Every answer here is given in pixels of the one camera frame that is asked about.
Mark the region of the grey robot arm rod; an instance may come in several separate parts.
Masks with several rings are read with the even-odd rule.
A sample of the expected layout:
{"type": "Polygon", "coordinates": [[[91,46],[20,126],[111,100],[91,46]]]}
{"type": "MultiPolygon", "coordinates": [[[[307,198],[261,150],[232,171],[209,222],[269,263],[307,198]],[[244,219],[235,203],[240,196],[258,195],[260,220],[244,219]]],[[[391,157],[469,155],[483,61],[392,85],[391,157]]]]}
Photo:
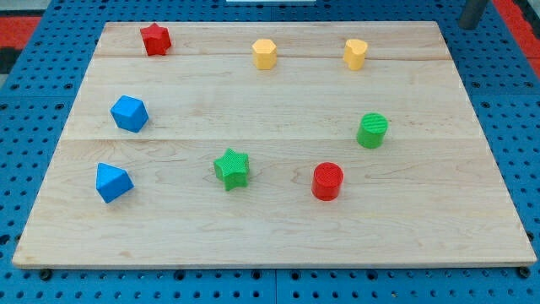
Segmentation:
{"type": "Polygon", "coordinates": [[[475,30],[483,16],[489,0],[466,0],[457,25],[462,30],[475,30]]]}

